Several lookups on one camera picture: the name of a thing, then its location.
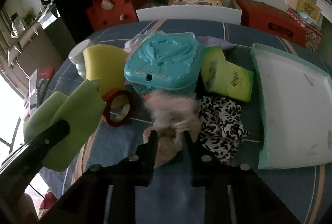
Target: black and white cloth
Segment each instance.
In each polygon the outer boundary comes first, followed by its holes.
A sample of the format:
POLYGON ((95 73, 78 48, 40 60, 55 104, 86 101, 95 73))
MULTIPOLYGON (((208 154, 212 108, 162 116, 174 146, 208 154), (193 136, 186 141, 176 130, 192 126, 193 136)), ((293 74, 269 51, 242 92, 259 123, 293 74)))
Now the black and white cloth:
POLYGON ((221 161, 236 154, 239 144, 248 135, 240 120, 241 106, 227 97, 203 96, 199 103, 202 129, 199 142, 221 161))

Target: table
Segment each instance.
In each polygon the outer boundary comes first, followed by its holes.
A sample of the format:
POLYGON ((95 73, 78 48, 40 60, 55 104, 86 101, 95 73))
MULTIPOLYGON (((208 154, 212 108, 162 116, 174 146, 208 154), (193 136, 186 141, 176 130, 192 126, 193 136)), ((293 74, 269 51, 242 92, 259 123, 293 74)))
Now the table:
MULTIPOLYGON (((269 45, 293 53, 329 74, 330 67, 310 51, 289 43, 274 35, 248 27, 213 21, 165 20, 122 24, 93 33, 89 38, 98 44, 111 44, 123 47, 124 43, 136 34, 147 29, 166 33, 193 32, 195 36, 212 36, 234 43, 237 47, 229 60, 248 70, 255 71, 250 48, 253 42, 269 45)), ((81 82, 75 66, 67 59, 60 67, 46 89, 44 100, 59 90, 69 95, 81 82)), ((94 135, 91 146, 78 154, 68 169, 57 173, 43 168, 40 173, 55 196, 60 197, 68 189, 77 173, 92 164, 108 166, 118 163, 135 152, 142 143, 143 130, 150 126, 150 118, 142 112, 138 97, 133 119, 119 128, 111 128, 101 123, 94 135)), ((259 98, 256 80, 254 81, 250 103, 241 103, 241 120, 250 135, 240 145, 233 165, 247 163, 270 186, 301 223, 317 223, 332 203, 332 165, 316 167, 258 170, 258 155, 263 126, 259 112, 259 98)), ((147 188, 136 188, 137 223, 203 223, 204 189, 190 185, 189 164, 179 154, 168 164, 155 170, 152 183, 147 188)))

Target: red box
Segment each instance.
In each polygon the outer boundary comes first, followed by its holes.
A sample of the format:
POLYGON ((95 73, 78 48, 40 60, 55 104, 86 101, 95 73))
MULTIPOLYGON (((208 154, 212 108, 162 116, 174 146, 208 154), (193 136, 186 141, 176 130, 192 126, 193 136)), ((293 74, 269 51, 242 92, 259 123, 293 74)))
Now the red box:
POLYGON ((306 31, 287 12, 253 0, 236 0, 242 10, 241 24, 305 47, 306 31))
POLYGON ((292 10, 291 8, 289 8, 287 10, 287 13, 293 17, 293 19, 295 21, 297 21, 306 31, 305 34, 305 46, 307 47, 308 50, 312 51, 313 53, 315 51, 317 51, 318 49, 318 44, 320 43, 320 41, 322 40, 322 33, 320 31, 318 31, 317 29, 315 29, 314 27, 312 27, 311 25, 307 24, 305 21, 303 21, 301 19, 301 17, 299 17, 296 12, 294 10, 292 10))

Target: red storage box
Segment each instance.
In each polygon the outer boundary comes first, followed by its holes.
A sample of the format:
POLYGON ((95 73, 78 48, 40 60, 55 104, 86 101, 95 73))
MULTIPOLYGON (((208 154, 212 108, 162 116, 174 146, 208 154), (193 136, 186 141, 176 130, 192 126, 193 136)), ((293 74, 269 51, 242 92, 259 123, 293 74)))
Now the red storage box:
POLYGON ((285 11, 253 0, 236 0, 242 10, 241 24, 305 47, 306 31, 285 11))

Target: mint green tray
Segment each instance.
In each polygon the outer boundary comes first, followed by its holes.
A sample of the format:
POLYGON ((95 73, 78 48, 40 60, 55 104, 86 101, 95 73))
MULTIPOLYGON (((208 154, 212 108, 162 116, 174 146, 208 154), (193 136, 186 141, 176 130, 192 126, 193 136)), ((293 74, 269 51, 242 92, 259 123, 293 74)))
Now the mint green tray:
POLYGON ((259 169, 332 162, 332 81, 328 73, 285 51, 253 43, 264 143, 259 169))

